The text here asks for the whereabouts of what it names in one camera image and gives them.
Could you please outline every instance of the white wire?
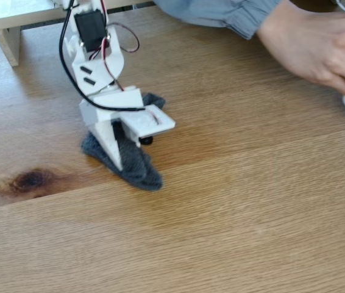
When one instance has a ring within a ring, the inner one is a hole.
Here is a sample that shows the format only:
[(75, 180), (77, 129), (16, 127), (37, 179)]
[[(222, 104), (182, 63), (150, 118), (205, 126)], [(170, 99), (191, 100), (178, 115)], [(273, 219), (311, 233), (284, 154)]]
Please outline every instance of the white wire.
[(336, 3), (343, 11), (345, 11), (345, 6), (341, 3), (341, 0), (336, 0)]

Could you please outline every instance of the shirt cuff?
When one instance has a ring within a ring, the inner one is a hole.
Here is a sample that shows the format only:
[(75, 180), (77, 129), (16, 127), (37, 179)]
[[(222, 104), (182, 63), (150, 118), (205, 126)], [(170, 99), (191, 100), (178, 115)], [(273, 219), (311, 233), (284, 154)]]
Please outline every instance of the shirt cuff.
[(227, 27), (250, 40), (280, 2), (281, 0), (242, 1), (241, 7), (226, 19)]

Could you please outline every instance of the black wire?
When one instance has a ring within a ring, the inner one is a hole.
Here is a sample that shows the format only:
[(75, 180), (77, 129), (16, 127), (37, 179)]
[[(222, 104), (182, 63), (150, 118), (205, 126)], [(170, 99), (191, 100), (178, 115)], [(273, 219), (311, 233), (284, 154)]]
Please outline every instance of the black wire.
[(78, 87), (75, 79), (72, 77), (71, 73), (68, 70), (68, 67), (64, 61), (64, 55), (63, 55), (63, 43), (64, 43), (64, 36), (65, 36), (65, 32), (67, 30), (67, 26), (69, 23), (69, 17), (71, 16), (71, 9), (74, 6), (74, 1), (75, 0), (71, 0), (71, 2), (69, 3), (68, 6), (68, 10), (67, 10), (67, 14), (64, 20), (64, 24), (63, 24), (63, 28), (62, 28), (62, 33), (60, 35), (60, 41), (59, 41), (59, 55), (60, 55), (60, 61), (63, 65), (63, 68), (65, 70), (65, 73), (67, 74), (68, 78), (70, 79), (70, 81), (72, 82), (73, 86), (75, 87), (75, 89), (78, 91), (78, 93), (82, 96), (83, 99), (85, 99), (87, 102), (89, 102), (91, 105), (93, 105), (94, 107), (103, 109), (103, 110), (110, 110), (110, 111), (130, 111), (130, 112), (136, 112), (136, 111), (143, 111), (145, 110), (145, 108), (115, 108), (115, 107), (106, 107), (106, 106), (102, 106), (100, 104), (97, 104), (95, 102), (93, 102), (91, 99), (89, 99), (83, 92), (82, 90)]

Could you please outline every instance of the red wire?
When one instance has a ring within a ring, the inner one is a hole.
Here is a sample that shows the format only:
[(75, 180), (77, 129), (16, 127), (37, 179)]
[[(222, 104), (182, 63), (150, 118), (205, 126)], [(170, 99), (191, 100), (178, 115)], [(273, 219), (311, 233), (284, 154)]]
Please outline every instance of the red wire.
[(124, 91), (124, 88), (121, 86), (121, 84), (119, 84), (118, 80), (112, 75), (112, 72), (110, 72), (110, 69), (109, 69), (109, 67), (107, 66), (106, 59), (105, 59), (105, 57), (106, 57), (106, 43), (107, 43), (107, 40), (106, 40), (106, 38), (104, 38), (104, 39), (102, 40), (102, 45), (101, 45), (101, 46), (102, 46), (102, 59), (103, 59), (103, 61), (104, 61), (104, 65), (105, 65), (106, 70), (107, 70), (107, 72), (109, 73), (109, 75), (113, 78), (114, 82), (118, 85), (118, 87), (119, 87), (122, 91)]
[(127, 53), (134, 53), (136, 51), (138, 51), (140, 49), (140, 40), (138, 39), (136, 33), (131, 30), (129, 27), (127, 27), (126, 25), (122, 24), (122, 23), (109, 23), (108, 25), (106, 25), (106, 27), (109, 27), (109, 26), (121, 26), (122, 28), (126, 29), (127, 31), (129, 31), (135, 38), (136, 38), (136, 42), (137, 42), (137, 47), (133, 50), (128, 50), (126, 48), (123, 48), (120, 46), (120, 48), (127, 52)]
[(107, 15), (106, 15), (106, 8), (105, 8), (104, 0), (101, 0), (101, 4), (102, 4), (102, 9), (103, 9), (104, 15), (105, 15), (105, 22), (107, 24)]

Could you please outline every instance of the wooden table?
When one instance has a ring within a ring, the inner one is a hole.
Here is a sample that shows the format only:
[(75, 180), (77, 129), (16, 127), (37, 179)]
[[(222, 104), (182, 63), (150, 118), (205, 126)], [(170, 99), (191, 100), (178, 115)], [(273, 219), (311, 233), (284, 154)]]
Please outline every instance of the wooden table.
[(24, 31), (19, 67), (0, 50), (0, 293), (345, 293), (339, 96), (256, 39), (157, 7), (114, 19), (141, 40), (121, 83), (164, 96), (177, 121), (146, 147), (165, 187), (134, 189), (82, 154), (61, 27)]

